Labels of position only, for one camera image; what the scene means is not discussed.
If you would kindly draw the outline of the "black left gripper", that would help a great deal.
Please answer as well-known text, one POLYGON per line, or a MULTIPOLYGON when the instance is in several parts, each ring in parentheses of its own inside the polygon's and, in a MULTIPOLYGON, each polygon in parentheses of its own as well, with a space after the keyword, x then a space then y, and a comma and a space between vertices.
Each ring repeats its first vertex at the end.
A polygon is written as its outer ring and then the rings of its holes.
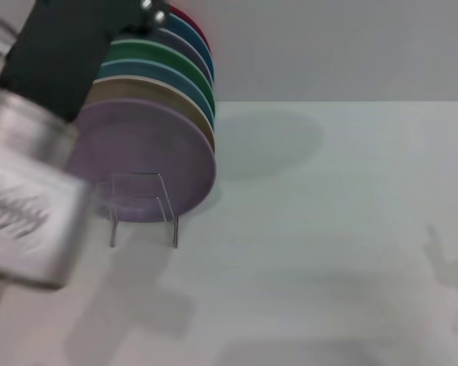
POLYGON ((70 123, 113 40, 162 27, 169 13, 167 1, 37 1, 5 58, 0 89, 70 123))

